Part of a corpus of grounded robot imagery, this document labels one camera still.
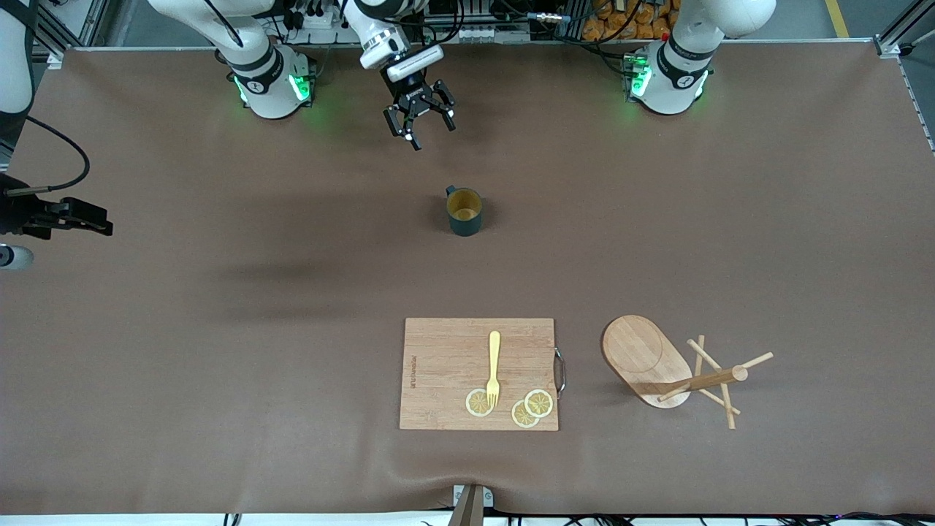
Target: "brown tabletop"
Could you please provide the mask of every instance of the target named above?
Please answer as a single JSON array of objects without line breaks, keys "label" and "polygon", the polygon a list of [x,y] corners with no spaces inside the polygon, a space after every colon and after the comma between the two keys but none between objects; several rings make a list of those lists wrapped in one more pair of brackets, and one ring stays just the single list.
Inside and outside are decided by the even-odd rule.
[{"label": "brown tabletop", "polygon": [[[935,157],[871,44],[724,46],[687,113],[627,104],[588,53],[456,47],[457,131],[390,136],[335,52],[264,121],[209,52],[70,52],[34,115],[113,238],[56,232],[0,273],[0,513],[432,508],[935,512]],[[80,168],[27,127],[10,174]],[[479,190],[479,235],[444,188]],[[776,358],[654,409],[605,364],[615,317],[684,356]],[[559,432],[400,431],[407,316],[552,317]]]}]

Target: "lemon slice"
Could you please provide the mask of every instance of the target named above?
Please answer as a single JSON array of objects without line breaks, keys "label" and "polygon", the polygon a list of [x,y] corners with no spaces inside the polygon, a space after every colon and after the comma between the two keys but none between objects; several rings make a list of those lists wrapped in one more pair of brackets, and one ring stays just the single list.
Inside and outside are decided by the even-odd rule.
[{"label": "lemon slice", "polygon": [[536,417],[530,415],[530,414],[526,411],[526,409],[525,409],[525,401],[520,400],[520,401],[518,401],[517,403],[515,403],[515,404],[513,405],[513,409],[512,409],[512,411],[511,411],[511,413],[513,414],[513,422],[515,422],[517,426],[519,426],[519,427],[521,427],[521,428],[523,428],[523,429],[525,429],[525,430],[527,430],[527,429],[529,429],[529,428],[531,428],[531,427],[533,427],[533,426],[535,426],[536,424],[539,423],[539,419],[538,419],[538,418],[536,418]]},{"label": "lemon slice", "polygon": [[552,395],[550,395],[548,391],[542,389],[529,391],[529,394],[527,394],[525,400],[523,400],[523,405],[525,406],[526,412],[535,418],[547,417],[555,406],[555,404],[552,403]]},{"label": "lemon slice", "polygon": [[480,388],[474,389],[467,394],[465,407],[467,411],[474,416],[487,416],[494,410],[494,408],[487,403],[487,391]]}]

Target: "teal mug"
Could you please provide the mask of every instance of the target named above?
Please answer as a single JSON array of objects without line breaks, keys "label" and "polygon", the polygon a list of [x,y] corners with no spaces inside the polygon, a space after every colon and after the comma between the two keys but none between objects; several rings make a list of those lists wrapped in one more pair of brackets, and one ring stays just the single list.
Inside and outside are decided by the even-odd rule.
[{"label": "teal mug", "polygon": [[445,207],[448,210],[448,225],[452,232],[459,236],[473,236],[483,223],[483,202],[481,195],[470,188],[455,188],[449,186],[445,192],[448,199]]}]

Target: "wooden cutting board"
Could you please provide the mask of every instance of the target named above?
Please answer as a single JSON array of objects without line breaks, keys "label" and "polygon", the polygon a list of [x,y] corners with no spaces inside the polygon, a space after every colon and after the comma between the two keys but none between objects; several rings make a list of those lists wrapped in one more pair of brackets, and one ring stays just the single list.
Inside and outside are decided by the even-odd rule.
[{"label": "wooden cutting board", "polygon": [[[468,412],[465,399],[487,385],[492,330],[500,331],[500,401],[489,415],[477,417]],[[554,321],[549,318],[408,318],[399,428],[558,431],[554,356]],[[511,410],[533,389],[548,391],[554,408],[523,429],[513,422]]]}]

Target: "wooden fork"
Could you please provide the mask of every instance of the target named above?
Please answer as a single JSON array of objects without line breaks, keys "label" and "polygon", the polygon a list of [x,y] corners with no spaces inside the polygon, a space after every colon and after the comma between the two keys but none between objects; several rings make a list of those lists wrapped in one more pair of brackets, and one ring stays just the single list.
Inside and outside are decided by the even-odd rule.
[{"label": "wooden fork", "polygon": [[487,405],[496,407],[500,399],[500,383],[496,380],[496,364],[500,360],[500,333],[490,331],[490,380],[487,380]]}]

